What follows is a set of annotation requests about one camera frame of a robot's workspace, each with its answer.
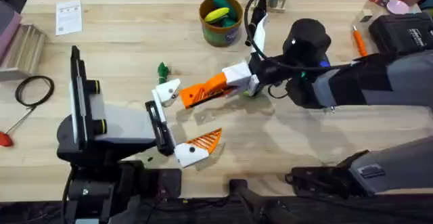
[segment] white bracket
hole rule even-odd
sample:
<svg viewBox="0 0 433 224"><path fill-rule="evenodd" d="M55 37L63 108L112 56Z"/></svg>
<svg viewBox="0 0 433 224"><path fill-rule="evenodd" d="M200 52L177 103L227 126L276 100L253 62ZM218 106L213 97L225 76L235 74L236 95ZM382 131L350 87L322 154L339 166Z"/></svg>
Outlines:
<svg viewBox="0 0 433 224"><path fill-rule="evenodd" d="M248 91L249 96L253 96L256 94L259 83L260 83L260 81L258 80L257 75L255 75L255 74L252 75L250 82L248 83L248 88L246 89L246 91Z"/></svg>
<svg viewBox="0 0 433 224"><path fill-rule="evenodd" d="M167 119L162 107L166 108L173 104L179 94L180 85L181 81L179 79L174 79L161 85L157 85L155 89L152 89L156 108L158 109L158 114L161 123L163 124L167 123Z"/></svg>
<svg viewBox="0 0 433 224"><path fill-rule="evenodd" d="M266 38L266 31L265 31L265 24L268 20L268 14L266 14L262 20L257 24L256 32L254 33L254 42L256 43L257 47L261 50L265 50L265 38ZM256 49L254 47L251 48L251 53L256 52Z"/></svg>
<svg viewBox="0 0 433 224"><path fill-rule="evenodd" d="M191 143L180 143L176 145L175 155L182 167L187 167L209 157L207 150Z"/></svg>
<svg viewBox="0 0 433 224"><path fill-rule="evenodd" d="M247 89L251 78L251 71L245 61L230 67L223 68L223 72L225 78L227 79L227 85L236 87L236 89L230 92L227 97L244 92Z"/></svg>

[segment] marker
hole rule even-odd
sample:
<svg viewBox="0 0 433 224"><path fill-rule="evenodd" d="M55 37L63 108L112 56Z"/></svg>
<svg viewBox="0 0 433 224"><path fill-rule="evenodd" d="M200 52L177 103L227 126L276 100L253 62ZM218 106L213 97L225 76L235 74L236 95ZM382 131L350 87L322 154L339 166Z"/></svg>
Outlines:
<svg viewBox="0 0 433 224"><path fill-rule="evenodd" d="M357 27L355 25L353 26L353 37L355 38L355 41L357 42L359 55L361 55L361 56L368 55L366 50L365 50L364 41L361 38L361 33L357 30Z"/></svg>

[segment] wooden tabletop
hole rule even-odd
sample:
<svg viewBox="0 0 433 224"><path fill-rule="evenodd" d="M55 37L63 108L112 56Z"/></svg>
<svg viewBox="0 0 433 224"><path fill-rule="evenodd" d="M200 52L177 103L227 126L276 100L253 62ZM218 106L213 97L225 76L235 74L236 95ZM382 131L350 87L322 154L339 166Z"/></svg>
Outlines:
<svg viewBox="0 0 433 224"><path fill-rule="evenodd" d="M172 68L171 78L181 79L187 87L203 83L249 54L244 30L228 48L205 42L198 18L203 0L81 0L83 31L57 37L55 5L60 1L71 0L28 0L22 12L23 23L33 23L47 34L39 74L54 80L55 92L12 133L15 146L0 148L0 201L61 198L69 166L56 156L56 131L70 113L72 45L81 50L88 77L101 81L106 103L140 110L152 99L160 62ZM269 15L266 53L282 53L294 21L315 18L332 38L328 52L332 63L350 61L358 56L350 24L366 1L287 0L284 14ZM14 99L18 83L0 83L2 130L26 111ZM44 89L41 83L25 95L36 99ZM380 150L433 134L425 108L345 106L335 114L324 114L266 93L256 99L214 99L189 111L178 100L166 114L177 141L223 128L211 157L183 169L183 197L224 196L232 178L247 179L260 194L290 195L292 188L282 176L294 166L335 164L361 150ZM147 162L150 156L154 159ZM180 168L174 156L165 158L156 149L132 158L152 168Z"/></svg>

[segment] black case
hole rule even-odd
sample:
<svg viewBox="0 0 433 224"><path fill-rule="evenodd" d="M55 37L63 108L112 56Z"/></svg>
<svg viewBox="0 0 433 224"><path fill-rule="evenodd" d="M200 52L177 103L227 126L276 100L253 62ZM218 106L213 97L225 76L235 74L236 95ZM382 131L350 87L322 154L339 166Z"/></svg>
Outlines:
<svg viewBox="0 0 433 224"><path fill-rule="evenodd" d="M426 13L380 16L369 32L381 53L408 55L433 49L433 22Z"/></svg>

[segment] pink object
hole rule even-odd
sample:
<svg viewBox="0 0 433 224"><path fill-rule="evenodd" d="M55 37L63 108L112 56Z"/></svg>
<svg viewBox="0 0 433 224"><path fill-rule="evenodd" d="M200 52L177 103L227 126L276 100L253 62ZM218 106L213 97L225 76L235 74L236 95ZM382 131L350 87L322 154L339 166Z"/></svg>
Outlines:
<svg viewBox="0 0 433 224"><path fill-rule="evenodd" d="M409 6L399 0L391 0L386 4L386 9L391 14L407 14L409 13Z"/></svg>
<svg viewBox="0 0 433 224"><path fill-rule="evenodd" d="M13 39L21 16L6 3L0 2L0 64L9 42Z"/></svg>

